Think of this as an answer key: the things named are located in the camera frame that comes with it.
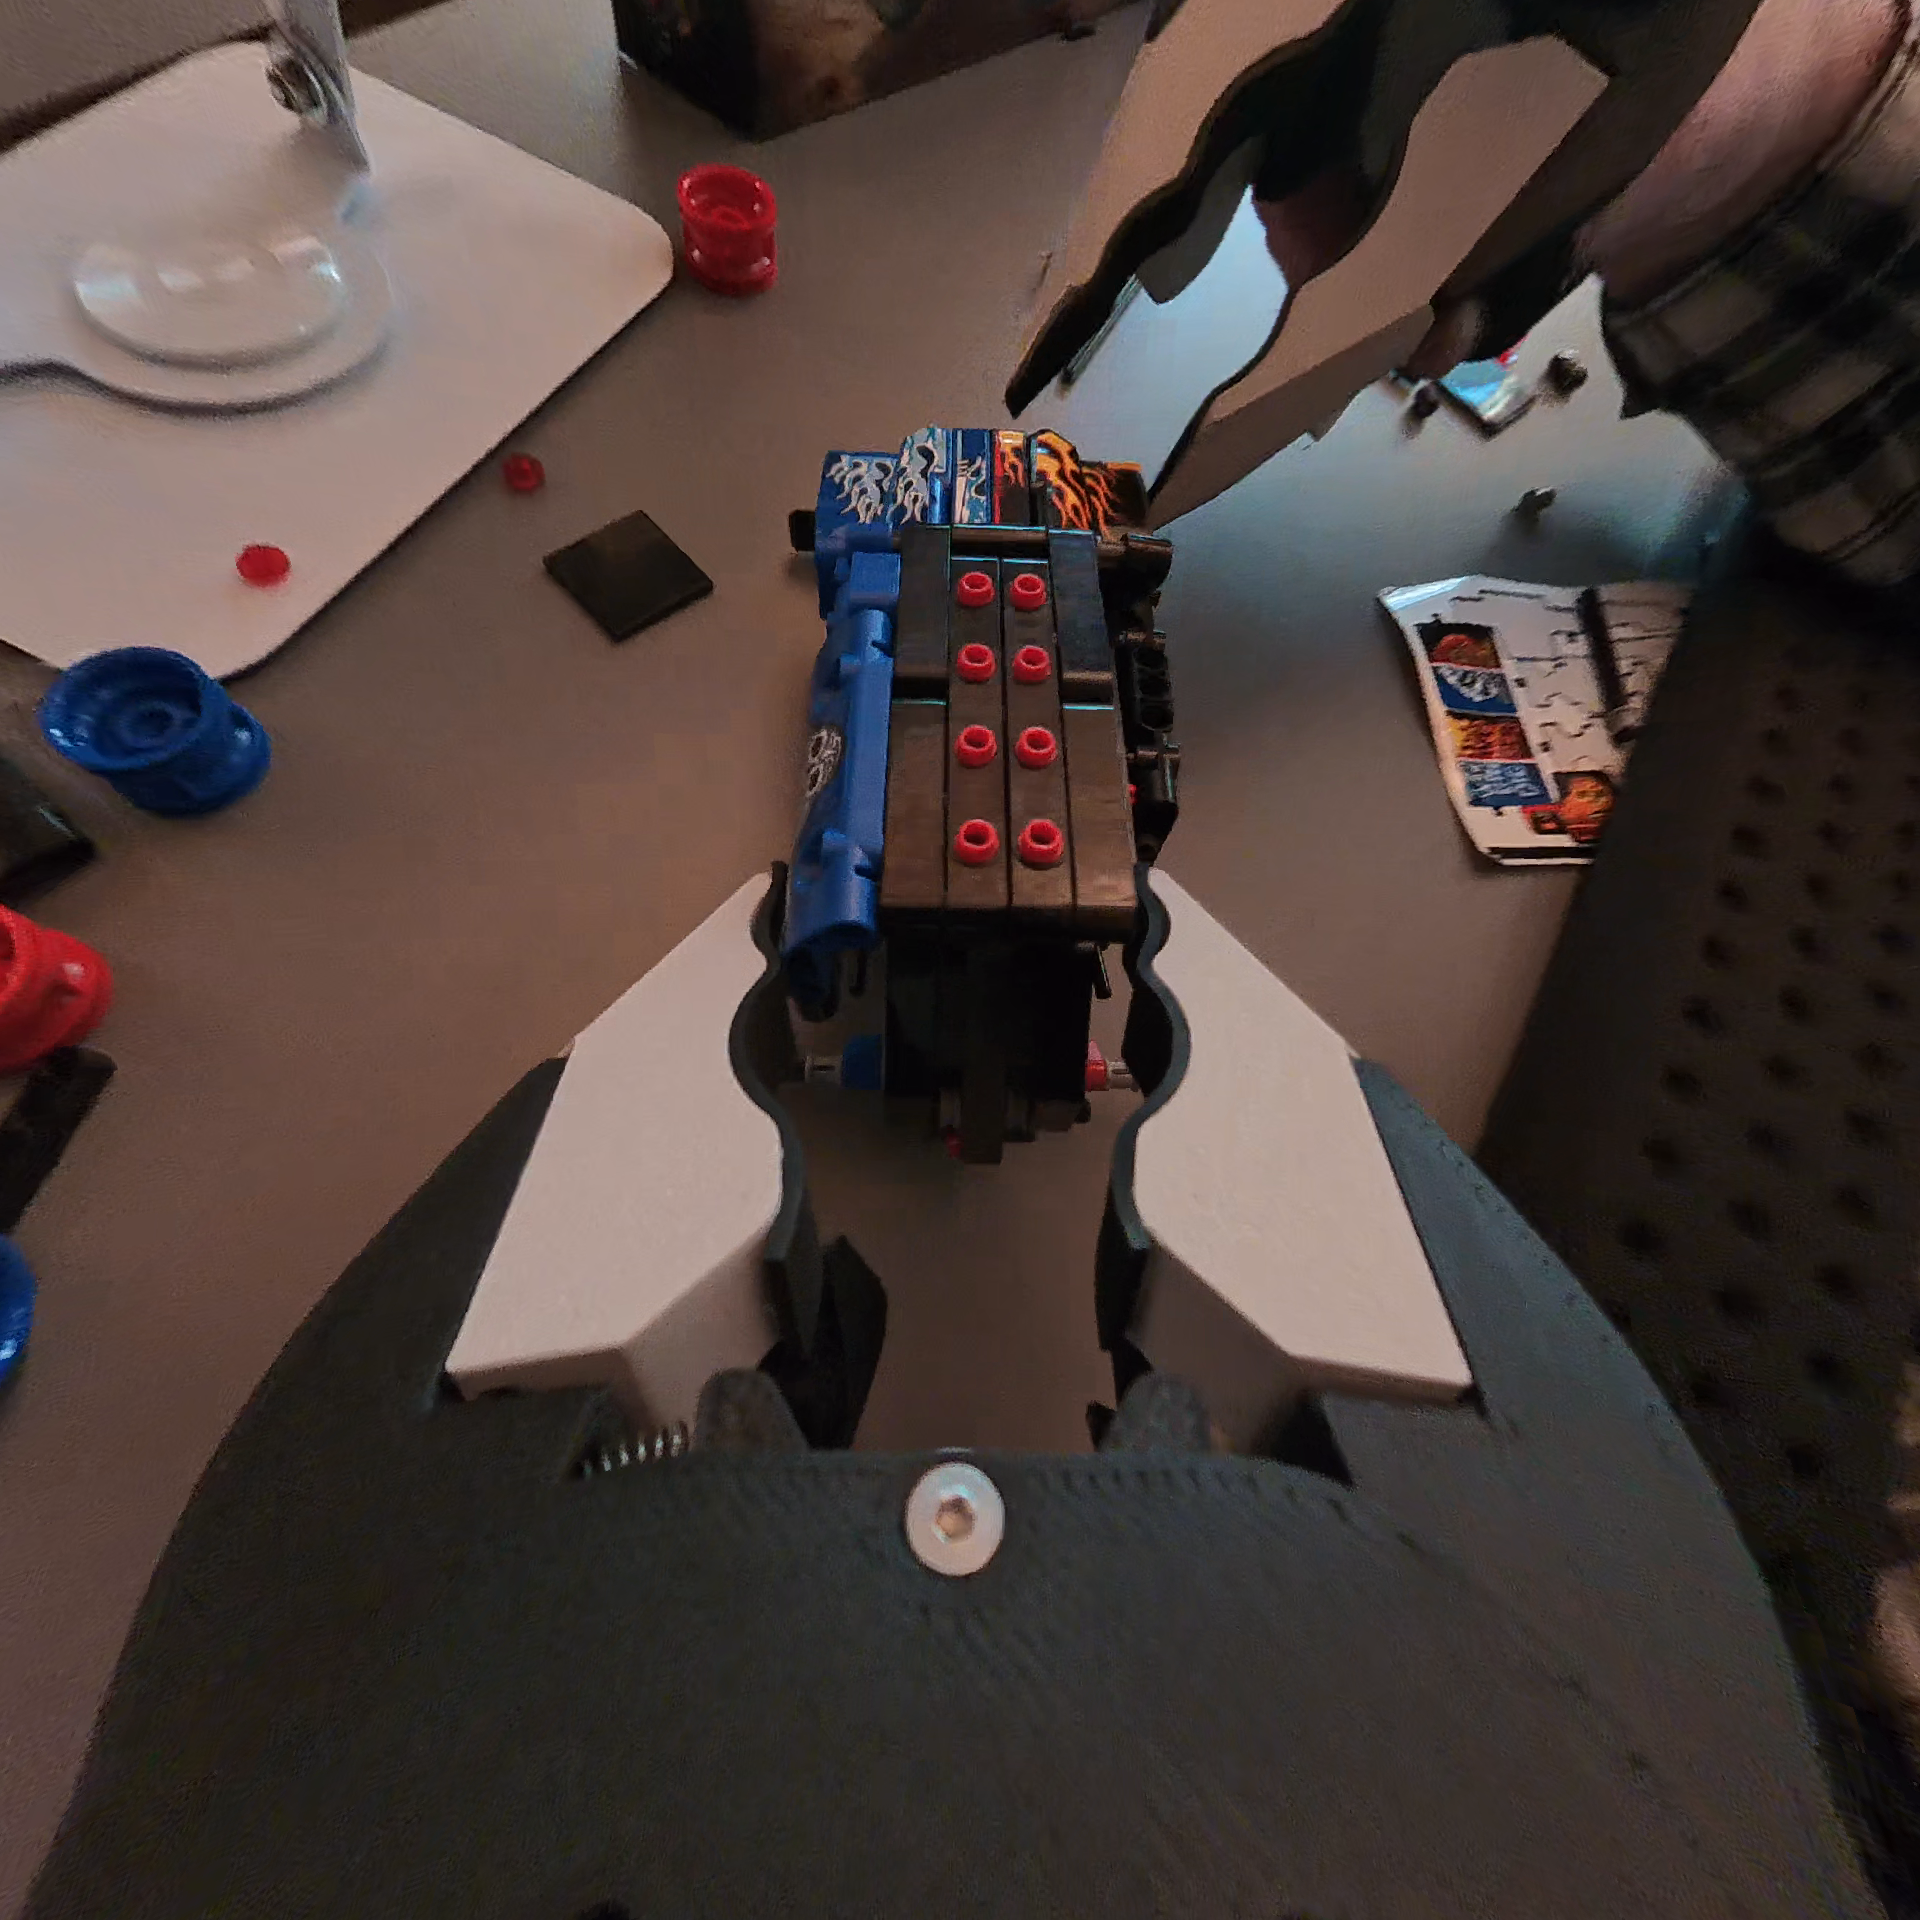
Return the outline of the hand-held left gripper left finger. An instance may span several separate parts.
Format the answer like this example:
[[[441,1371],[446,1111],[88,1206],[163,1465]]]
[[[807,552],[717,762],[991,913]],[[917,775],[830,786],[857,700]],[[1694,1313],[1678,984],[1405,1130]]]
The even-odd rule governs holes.
[[[847,1450],[885,1290],[813,1224],[780,944],[787,868],[745,881],[571,1040],[453,1338],[465,1401],[596,1387],[640,1435],[764,1371],[816,1450]]]

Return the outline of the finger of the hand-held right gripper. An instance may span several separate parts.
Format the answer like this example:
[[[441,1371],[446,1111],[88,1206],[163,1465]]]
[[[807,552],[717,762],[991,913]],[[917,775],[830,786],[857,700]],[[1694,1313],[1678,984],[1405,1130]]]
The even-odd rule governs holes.
[[[1173,299],[1241,201],[1275,219],[1296,294],[1360,233],[1377,166],[1363,119],[1387,2],[1155,6],[1094,169],[1036,294],[1006,383],[1019,416],[1110,318],[1125,284]]]
[[[1281,276],[1260,358],[1188,422],[1147,492],[1150,524],[1187,516],[1296,442],[1324,436],[1357,393],[1400,369],[1443,284],[1604,90],[1555,36],[1454,60],[1345,250],[1309,276]]]

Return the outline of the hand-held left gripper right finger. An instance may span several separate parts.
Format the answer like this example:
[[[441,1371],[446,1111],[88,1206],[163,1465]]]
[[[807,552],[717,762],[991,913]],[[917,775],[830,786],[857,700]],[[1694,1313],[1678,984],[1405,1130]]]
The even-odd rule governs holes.
[[[1119,1056],[1139,1105],[1094,1249],[1116,1399],[1173,1376],[1229,1452],[1278,1450],[1328,1394],[1463,1404],[1471,1367],[1357,1056],[1179,883],[1135,883]]]

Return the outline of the black blue brick truck model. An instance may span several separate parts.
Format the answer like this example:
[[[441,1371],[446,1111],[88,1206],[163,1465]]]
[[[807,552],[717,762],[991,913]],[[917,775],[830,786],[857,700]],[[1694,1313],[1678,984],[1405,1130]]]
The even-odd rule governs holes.
[[[788,539],[823,615],[788,1007],[828,1025],[879,974],[843,1082],[996,1163],[1084,1118],[1103,962],[1179,822],[1169,543],[1135,465],[973,426],[828,451]]]

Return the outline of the person's right forearm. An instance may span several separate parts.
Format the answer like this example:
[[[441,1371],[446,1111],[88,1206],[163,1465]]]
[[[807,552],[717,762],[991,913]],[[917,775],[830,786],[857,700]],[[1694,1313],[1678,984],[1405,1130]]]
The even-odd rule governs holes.
[[[1599,327],[1630,409],[1685,418],[1792,553],[1915,595],[1915,16],[1807,169]]]

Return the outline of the person's right hand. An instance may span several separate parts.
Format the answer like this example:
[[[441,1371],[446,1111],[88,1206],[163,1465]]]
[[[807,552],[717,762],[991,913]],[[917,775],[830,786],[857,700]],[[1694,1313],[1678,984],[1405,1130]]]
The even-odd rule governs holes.
[[[1660,296],[1774,203],[1854,124],[1905,33],[1899,2],[1761,2],[1654,161],[1576,236],[1624,305]]]

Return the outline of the monster truck set box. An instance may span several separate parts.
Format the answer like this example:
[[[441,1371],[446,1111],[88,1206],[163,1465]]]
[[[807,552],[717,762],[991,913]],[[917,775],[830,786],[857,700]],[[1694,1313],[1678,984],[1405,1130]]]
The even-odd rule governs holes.
[[[1030,41],[1081,39],[1116,2],[612,2],[614,49],[747,139],[820,124]]]

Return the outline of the black dotted mat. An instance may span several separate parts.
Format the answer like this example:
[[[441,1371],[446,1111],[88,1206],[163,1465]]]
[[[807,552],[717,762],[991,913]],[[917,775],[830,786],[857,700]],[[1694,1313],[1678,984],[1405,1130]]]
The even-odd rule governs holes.
[[[1915,591],[1713,564],[1479,1162],[1667,1393],[1915,1915]]]

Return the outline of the red wheel hub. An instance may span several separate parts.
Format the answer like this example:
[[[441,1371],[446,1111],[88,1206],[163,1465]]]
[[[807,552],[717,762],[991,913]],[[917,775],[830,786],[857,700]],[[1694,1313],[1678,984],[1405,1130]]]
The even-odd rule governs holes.
[[[111,1007],[111,969],[79,940],[1,907],[1,1078],[86,1043]]]
[[[745,167],[702,163],[676,187],[687,275],[721,298],[753,298],[777,284],[777,196]]]

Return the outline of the sticker sheet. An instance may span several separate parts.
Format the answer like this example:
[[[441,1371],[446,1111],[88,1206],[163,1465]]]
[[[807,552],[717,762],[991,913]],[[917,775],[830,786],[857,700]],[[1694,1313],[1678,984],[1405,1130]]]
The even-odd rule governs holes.
[[[1580,591],[1464,577],[1375,600],[1408,647],[1456,819],[1497,867],[1596,858],[1694,598],[1683,584],[1598,586],[1639,722],[1616,745],[1576,626]]]

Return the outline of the white book stand base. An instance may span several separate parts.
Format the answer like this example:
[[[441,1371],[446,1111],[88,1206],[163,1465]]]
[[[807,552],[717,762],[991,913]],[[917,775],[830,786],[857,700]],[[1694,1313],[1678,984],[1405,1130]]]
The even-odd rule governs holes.
[[[359,80],[339,6],[267,12],[4,154],[1,638],[45,665],[254,668],[672,279],[645,210]]]

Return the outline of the black connector block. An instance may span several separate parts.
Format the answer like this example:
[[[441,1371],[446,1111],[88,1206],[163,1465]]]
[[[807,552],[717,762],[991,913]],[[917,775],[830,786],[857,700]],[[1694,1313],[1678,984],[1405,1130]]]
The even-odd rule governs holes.
[[[27,910],[81,873],[97,850],[41,786],[1,756],[1,906]]]

